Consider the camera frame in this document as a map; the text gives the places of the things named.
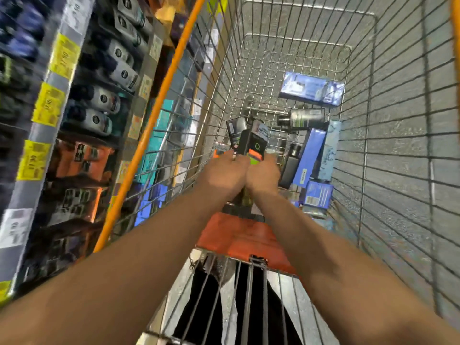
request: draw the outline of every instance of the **black pants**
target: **black pants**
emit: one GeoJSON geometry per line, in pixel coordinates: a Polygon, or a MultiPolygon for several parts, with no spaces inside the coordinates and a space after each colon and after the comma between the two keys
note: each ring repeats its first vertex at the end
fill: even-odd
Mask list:
{"type": "MultiPolygon", "coordinates": [[[[238,285],[236,287],[236,310],[238,318],[236,321],[236,341],[235,345],[241,342],[241,332],[243,327],[244,304],[246,300],[246,285],[247,273],[249,266],[241,264],[240,273],[238,278],[238,285]]],[[[249,313],[249,332],[248,332],[248,345],[262,344],[262,317],[263,317],[263,271],[259,268],[254,268],[253,273],[253,287],[251,295],[251,308],[249,313]]],[[[187,323],[193,312],[196,301],[201,291],[201,287],[206,278],[206,273],[197,267],[192,281],[192,289],[190,292],[190,299],[179,319],[179,322],[174,330],[174,336],[181,339],[187,323]]],[[[201,294],[200,301],[197,305],[195,314],[193,316],[190,327],[187,331],[185,340],[193,344],[200,345],[203,341],[204,334],[207,328],[208,320],[213,309],[214,302],[216,306],[211,319],[211,324],[206,337],[206,345],[216,345],[222,343],[222,302],[220,300],[220,293],[218,294],[218,283],[213,276],[209,276],[201,294]]],[[[289,345],[301,345],[302,342],[295,330],[295,327],[287,314],[286,309],[282,310],[281,301],[277,294],[273,291],[270,284],[267,284],[268,294],[268,342],[270,345],[283,345],[284,344],[284,330],[282,313],[284,311],[286,323],[286,337],[289,345]]]]}

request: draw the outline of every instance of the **wire basket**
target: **wire basket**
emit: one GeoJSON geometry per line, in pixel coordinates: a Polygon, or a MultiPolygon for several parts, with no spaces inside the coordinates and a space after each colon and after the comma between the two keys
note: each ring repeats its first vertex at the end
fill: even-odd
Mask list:
{"type": "MultiPolygon", "coordinates": [[[[327,110],[327,119],[342,121],[331,181],[333,201],[328,211],[334,220],[334,231],[381,259],[436,313],[460,329],[457,224],[460,148],[453,51],[457,3],[455,0],[198,0],[190,18],[198,16],[197,24],[207,47],[205,64],[193,96],[184,94],[184,90],[176,92],[188,102],[185,105],[189,128],[183,133],[170,129],[174,119],[183,118],[178,110],[185,105],[177,103],[171,109],[164,143],[152,167],[151,172],[157,172],[157,165],[163,161],[160,168],[166,172],[162,179],[157,179],[157,184],[164,185],[165,191],[147,201],[143,199],[144,204],[136,202],[133,213],[116,221],[140,160],[140,156],[135,157],[130,166],[133,171],[125,178],[123,191],[108,214],[99,248],[112,227],[115,239],[132,228],[133,218],[145,208],[149,208],[149,215],[154,214],[160,207],[158,202],[163,206],[191,187],[210,159],[214,143],[227,142],[228,119],[254,116],[263,120],[270,129],[269,147],[280,156],[281,162],[290,144],[302,143],[305,138],[305,134],[289,134],[276,126],[280,115],[287,115],[290,109],[301,105],[278,98],[284,73],[330,78],[346,84],[342,105],[327,110]],[[183,138],[173,138],[178,134],[183,138]]],[[[188,37],[190,33],[184,31],[185,35],[188,37]]],[[[190,71],[181,74],[191,81],[190,71]]],[[[169,82],[164,84],[165,92],[168,85],[169,82]]],[[[159,100],[153,109],[153,119],[162,104],[162,99],[159,100]]],[[[154,124],[155,121],[147,126],[143,137],[146,140],[154,124]]],[[[142,140],[139,144],[138,153],[142,155],[142,140]]],[[[139,194],[144,196],[154,186],[146,184],[140,192],[126,198],[132,201],[139,194]]],[[[214,313],[216,305],[219,309],[221,289],[233,287],[229,292],[230,302],[226,304],[230,311],[224,310],[225,322],[227,325],[242,322],[239,325],[242,344],[253,344],[255,341],[251,339],[255,335],[259,336],[258,342],[267,344],[271,322],[267,300],[273,288],[281,302],[281,341],[297,342],[288,339],[287,329],[293,326],[303,344],[337,343],[293,276],[295,271],[263,223],[263,217],[241,213],[235,208],[227,209],[227,213],[233,215],[219,214],[198,242],[198,247],[215,253],[208,253],[206,259],[222,260],[217,255],[228,256],[222,260],[226,267],[237,259],[233,283],[224,285],[224,278],[216,278],[216,293],[209,310],[214,313]],[[241,223],[253,230],[238,231],[241,223]],[[254,272],[258,269],[262,275],[254,272]],[[247,282],[238,289],[240,284],[236,281],[243,275],[247,282]],[[238,305],[234,307],[233,301],[241,290],[246,296],[240,309],[243,315],[235,321],[238,305]],[[260,317],[254,320],[251,297],[253,303],[254,298],[262,298],[260,317]],[[289,310],[285,309],[287,299],[292,304],[289,310]]],[[[190,342],[191,329],[203,328],[201,336],[214,329],[212,316],[201,319],[201,325],[193,318],[200,308],[203,291],[209,288],[206,281],[215,277],[209,271],[192,302],[189,319],[180,319],[179,309],[187,308],[184,293],[190,290],[198,265],[203,268],[202,259],[186,263],[167,298],[161,326],[156,330],[150,327],[148,333],[179,344],[190,342]],[[178,334],[175,327],[181,322],[185,326],[178,334]]],[[[232,343],[230,328],[223,334],[222,343],[232,343]]],[[[208,343],[206,337],[193,342],[208,343]]]]}

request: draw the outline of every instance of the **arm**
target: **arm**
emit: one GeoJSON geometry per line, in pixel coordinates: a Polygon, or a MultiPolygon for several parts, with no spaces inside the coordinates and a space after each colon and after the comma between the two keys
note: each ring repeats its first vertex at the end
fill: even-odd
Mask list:
{"type": "Polygon", "coordinates": [[[249,160],[211,160],[197,184],[117,242],[0,314],[0,344],[135,344],[249,160]]]}
{"type": "Polygon", "coordinates": [[[341,344],[460,344],[382,263],[328,232],[278,194],[271,155],[250,166],[247,187],[272,226],[308,296],[341,344]]]}

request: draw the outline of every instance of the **hand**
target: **hand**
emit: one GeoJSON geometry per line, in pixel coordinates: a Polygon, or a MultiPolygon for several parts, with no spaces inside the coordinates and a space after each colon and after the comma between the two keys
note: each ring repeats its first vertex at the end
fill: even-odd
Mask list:
{"type": "Polygon", "coordinates": [[[276,158],[266,153],[264,160],[256,165],[250,165],[246,175],[246,187],[252,197],[257,200],[260,195],[278,194],[280,168],[276,158]]]}
{"type": "Polygon", "coordinates": [[[237,155],[233,161],[233,150],[229,150],[211,159],[199,175],[194,188],[203,191],[203,196],[208,196],[217,207],[223,207],[243,188],[248,167],[249,157],[237,155]]]}

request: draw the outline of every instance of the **forearm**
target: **forearm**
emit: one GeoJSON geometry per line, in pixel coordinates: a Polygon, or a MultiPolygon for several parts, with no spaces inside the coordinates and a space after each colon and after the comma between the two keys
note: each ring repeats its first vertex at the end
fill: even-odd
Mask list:
{"type": "Polygon", "coordinates": [[[342,344],[452,344],[458,334],[383,266],[277,195],[256,203],[342,344]]]}
{"type": "Polygon", "coordinates": [[[202,190],[181,195],[10,305],[0,317],[0,344],[134,344],[217,210],[202,190]]]}

